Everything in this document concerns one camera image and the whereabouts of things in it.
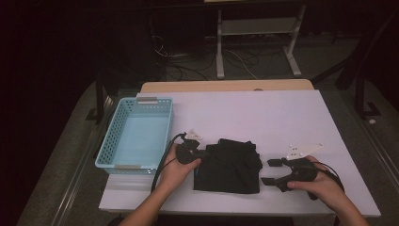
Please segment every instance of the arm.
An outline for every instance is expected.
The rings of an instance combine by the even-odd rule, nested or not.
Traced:
[[[312,156],[307,157],[311,162],[318,162]],[[316,164],[321,170],[327,170],[322,165]],[[320,201],[332,209],[342,225],[344,226],[366,226],[369,225],[358,208],[353,204],[341,188],[323,172],[319,172],[312,182],[289,182],[288,187],[309,191],[316,195]]]
[[[176,145],[173,144],[161,173],[161,179],[157,188],[147,199],[141,203],[120,225],[144,226],[152,225],[158,216],[161,206],[170,194],[184,181],[188,173],[200,164],[200,159],[183,165],[176,160]]]

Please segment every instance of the person's left hand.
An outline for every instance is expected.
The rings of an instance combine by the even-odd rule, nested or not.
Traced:
[[[201,161],[200,159],[196,159],[187,165],[181,164],[176,159],[177,145],[174,143],[170,149],[158,184],[159,188],[165,189],[168,193],[172,193],[184,181],[188,173],[196,168]]]

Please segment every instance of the basket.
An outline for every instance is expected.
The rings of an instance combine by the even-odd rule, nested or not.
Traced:
[[[122,98],[95,162],[109,174],[154,174],[168,145],[171,98]]]

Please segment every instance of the white table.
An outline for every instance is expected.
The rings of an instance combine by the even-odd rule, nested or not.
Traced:
[[[289,145],[322,143],[313,155],[338,171],[346,194],[366,217],[380,212],[364,184],[318,90],[210,91],[139,93],[172,97],[171,135],[190,129],[203,136],[200,148],[220,138],[251,140],[263,160],[260,177],[281,177],[288,168],[269,168],[266,161],[281,158]],[[161,212],[203,215],[308,216],[332,214],[306,192],[280,192],[263,186],[253,195],[193,190],[190,174],[164,204]],[[131,211],[149,194],[152,176],[110,175],[100,203],[106,211]]]

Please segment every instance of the hand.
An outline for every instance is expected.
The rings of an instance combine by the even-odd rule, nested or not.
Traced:
[[[318,162],[318,160],[313,156],[307,156],[307,158],[311,162]],[[315,166],[321,170],[328,170],[321,164],[315,164]],[[312,182],[289,182],[287,186],[291,189],[305,190],[314,194],[320,199],[320,201],[325,203],[334,211],[341,208],[341,206],[346,204],[348,200],[340,186],[320,171]]]
[[[165,189],[169,194],[173,192],[185,179],[188,173],[200,164],[200,159],[196,159],[187,165],[181,164],[176,159],[176,146],[174,143],[165,161],[161,172],[159,188]]]

